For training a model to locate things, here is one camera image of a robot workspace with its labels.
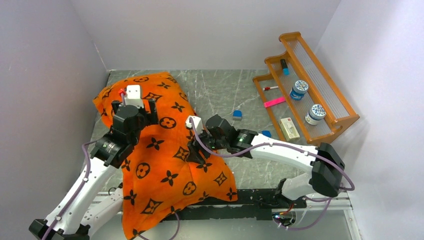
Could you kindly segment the orange patterned pillowcase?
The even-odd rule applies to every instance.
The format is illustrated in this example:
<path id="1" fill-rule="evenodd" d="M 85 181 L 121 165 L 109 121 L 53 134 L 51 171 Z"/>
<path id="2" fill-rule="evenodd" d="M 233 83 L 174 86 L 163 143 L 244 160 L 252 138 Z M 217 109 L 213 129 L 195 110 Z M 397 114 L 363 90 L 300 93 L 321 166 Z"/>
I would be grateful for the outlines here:
<path id="1" fill-rule="evenodd" d="M 158 124 L 141 132 L 121 165 L 125 237 L 135 239 L 164 218 L 209 197 L 236 201 L 234 175 L 221 157 L 212 155 L 205 163 L 188 161 L 188 143 L 194 135 L 185 122 L 195 112 L 169 72 L 130 77 L 105 87 L 93 99 L 104 125 L 112 125 L 112 102 L 119 101 L 121 90 L 129 85 L 140 86 L 144 104 L 156 102 Z"/>

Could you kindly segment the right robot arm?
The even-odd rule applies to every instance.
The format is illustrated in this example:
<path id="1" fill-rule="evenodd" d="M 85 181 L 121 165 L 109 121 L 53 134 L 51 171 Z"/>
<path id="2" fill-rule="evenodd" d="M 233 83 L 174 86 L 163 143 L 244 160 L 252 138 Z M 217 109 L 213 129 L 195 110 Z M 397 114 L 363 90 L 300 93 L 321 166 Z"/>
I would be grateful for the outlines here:
<path id="1" fill-rule="evenodd" d="M 284 142 L 253 130 L 235 129 L 217 114 L 206 125 L 200 117 L 190 115 L 185 125 L 194 135 L 188 145 L 191 162 L 204 164 L 211 156 L 259 158 L 302 170 L 302 175 L 287 178 L 277 187 L 274 199 L 282 208 L 309 194 L 335 198 L 342 191 L 345 164 L 328 143 L 312 146 Z"/>

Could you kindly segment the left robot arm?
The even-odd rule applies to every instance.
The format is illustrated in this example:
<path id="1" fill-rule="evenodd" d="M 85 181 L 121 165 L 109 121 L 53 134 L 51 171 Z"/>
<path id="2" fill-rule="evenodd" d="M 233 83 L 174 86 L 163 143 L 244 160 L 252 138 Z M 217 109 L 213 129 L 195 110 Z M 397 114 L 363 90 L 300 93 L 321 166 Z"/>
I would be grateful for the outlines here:
<path id="1" fill-rule="evenodd" d="M 123 201 L 121 190 L 90 208 L 98 192 L 134 151 L 145 127 L 159 123 L 154 99 L 146 110 L 140 98 L 112 102 L 109 131 L 93 141 L 85 153 L 85 167 L 69 192 L 45 218 L 35 219 L 28 230 L 38 240 L 89 240 L 118 213 Z"/>

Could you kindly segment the blue grey eraser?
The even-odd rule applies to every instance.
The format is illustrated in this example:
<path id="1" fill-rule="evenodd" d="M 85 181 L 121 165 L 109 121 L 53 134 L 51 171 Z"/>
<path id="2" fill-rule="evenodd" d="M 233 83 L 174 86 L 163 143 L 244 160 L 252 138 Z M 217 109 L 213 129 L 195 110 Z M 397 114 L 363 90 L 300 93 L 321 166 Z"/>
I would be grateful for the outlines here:
<path id="1" fill-rule="evenodd" d="M 270 131 L 268 131 L 268 130 L 262 130 L 262 131 L 261 131 L 261 133 L 262 133 L 264 136 L 268 137 L 268 138 L 271 138 L 271 137 L 272 137 L 271 132 L 270 132 Z"/>

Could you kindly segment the pink flat strip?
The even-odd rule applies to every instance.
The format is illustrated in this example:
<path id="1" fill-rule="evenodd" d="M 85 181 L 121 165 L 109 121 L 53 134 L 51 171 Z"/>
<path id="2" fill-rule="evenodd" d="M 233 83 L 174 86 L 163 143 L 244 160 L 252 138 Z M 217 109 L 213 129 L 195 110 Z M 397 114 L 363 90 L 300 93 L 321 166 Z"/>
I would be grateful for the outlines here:
<path id="1" fill-rule="evenodd" d="M 264 102 L 263 103 L 263 106 L 265 108 L 270 108 L 272 106 L 275 106 L 275 105 L 284 103 L 285 101 L 286 101 L 286 99 L 282 96 L 282 97 L 278 97 L 278 98 L 275 98 L 275 99 L 272 99 L 272 100 L 269 100 L 269 101 Z"/>

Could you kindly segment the red white marker pen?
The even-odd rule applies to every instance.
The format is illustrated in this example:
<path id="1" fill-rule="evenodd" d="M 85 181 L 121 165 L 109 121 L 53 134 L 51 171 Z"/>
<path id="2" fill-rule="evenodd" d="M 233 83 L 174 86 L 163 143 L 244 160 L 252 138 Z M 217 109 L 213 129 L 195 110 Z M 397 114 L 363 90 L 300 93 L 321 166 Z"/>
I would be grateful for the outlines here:
<path id="1" fill-rule="evenodd" d="M 274 89 L 278 89 L 279 86 L 269 86 L 269 87 L 263 87 L 262 90 L 263 91 L 269 91 L 269 90 L 274 90 Z"/>

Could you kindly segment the small cardboard box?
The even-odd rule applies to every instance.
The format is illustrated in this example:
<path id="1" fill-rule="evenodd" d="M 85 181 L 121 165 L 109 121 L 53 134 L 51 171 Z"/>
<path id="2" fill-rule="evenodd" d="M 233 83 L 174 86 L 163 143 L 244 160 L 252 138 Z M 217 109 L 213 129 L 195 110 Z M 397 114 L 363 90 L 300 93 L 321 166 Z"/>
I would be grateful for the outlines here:
<path id="1" fill-rule="evenodd" d="M 280 129 L 287 142 L 300 138 L 300 134 L 290 117 L 281 118 L 279 120 Z"/>

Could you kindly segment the wooden tiered shelf rack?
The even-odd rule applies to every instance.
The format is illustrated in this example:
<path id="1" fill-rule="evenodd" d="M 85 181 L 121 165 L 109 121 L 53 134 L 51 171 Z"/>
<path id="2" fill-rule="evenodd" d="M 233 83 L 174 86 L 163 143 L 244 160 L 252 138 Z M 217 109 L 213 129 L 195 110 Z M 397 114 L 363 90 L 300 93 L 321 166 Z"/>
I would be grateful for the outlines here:
<path id="1" fill-rule="evenodd" d="M 253 78 L 263 103 L 270 89 L 262 82 L 274 82 L 291 111 L 292 120 L 308 144 L 332 143 L 360 116 L 318 60 L 300 32 L 279 36 L 285 52 L 267 57 L 268 73 Z"/>

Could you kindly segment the blue black highlighter marker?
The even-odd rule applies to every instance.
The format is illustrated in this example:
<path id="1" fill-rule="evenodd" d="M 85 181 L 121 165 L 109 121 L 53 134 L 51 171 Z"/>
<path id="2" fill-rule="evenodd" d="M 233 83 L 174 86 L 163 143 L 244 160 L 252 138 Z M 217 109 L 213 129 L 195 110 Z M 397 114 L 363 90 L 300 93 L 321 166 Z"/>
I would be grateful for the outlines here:
<path id="1" fill-rule="evenodd" d="M 285 76 L 288 76 L 290 74 L 290 70 L 288 68 L 287 61 L 284 58 L 282 58 L 282 59 L 280 59 L 280 64 L 281 64 L 281 69 L 282 69 L 283 74 Z"/>

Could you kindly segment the blue jar near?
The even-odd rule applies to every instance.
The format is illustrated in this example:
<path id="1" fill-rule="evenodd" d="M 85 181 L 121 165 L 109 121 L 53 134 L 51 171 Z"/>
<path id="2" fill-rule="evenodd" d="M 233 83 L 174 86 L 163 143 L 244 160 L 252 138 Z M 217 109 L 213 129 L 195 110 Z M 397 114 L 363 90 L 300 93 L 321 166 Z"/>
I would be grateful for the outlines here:
<path id="1" fill-rule="evenodd" d="M 289 96 L 291 99 L 295 101 L 300 101 L 305 96 L 305 94 L 309 90 L 309 85 L 306 81 L 303 80 L 297 80 L 289 93 Z"/>

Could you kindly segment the blue jar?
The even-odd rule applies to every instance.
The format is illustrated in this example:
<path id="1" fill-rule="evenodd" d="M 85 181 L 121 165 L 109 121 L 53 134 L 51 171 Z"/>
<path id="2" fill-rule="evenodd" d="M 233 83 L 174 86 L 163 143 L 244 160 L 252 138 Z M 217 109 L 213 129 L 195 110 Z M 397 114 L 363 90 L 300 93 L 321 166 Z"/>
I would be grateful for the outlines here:
<path id="1" fill-rule="evenodd" d="M 318 125 L 327 115 L 326 110 L 321 104 L 314 104 L 305 115 L 305 120 L 312 126 Z"/>
<path id="2" fill-rule="evenodd" d="M 295 101 L 300 101 L 305 96 L 305 94 L 309 90 L 309 85 L 306 81 L 303 80 L 297 80 L 289 93 L 289 96 L 291 99 Z"/>

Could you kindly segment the blue jar far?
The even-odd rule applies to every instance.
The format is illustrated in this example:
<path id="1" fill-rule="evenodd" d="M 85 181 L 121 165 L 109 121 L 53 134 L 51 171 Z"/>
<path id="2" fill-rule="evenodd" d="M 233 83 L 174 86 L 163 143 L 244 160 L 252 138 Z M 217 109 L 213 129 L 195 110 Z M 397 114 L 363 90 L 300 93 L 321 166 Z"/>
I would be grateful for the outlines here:
<path id="1" fill-rule="evenodd" d="M 327 115 L 326 110 L 321 104 L 314 104 L 305 115 L 305 120 L 312 126 L 318 125 Z"/>

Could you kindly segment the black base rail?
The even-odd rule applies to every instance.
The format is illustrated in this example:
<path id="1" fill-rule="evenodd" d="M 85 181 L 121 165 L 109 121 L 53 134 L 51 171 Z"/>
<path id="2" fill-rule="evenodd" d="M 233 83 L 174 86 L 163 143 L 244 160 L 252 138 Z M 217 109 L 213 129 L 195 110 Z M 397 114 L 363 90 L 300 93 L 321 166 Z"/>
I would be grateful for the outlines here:
<path id="1" fill-rule="evenodd" d="M 278 196 L 273 188 L 239 189 L 230 192 L 236 201 L 221 200 L 204 194 L 200 201 L 185 207 L 171 207 L 171 213 L 165 221 L 177 219 L 187 220 L 221 220 L 221 219 L 256 219 L 271 220 L 273 216 L 287 211 L 289 208 L 305 209 L 306 201 L 300 197 L 290 202 Z"/>

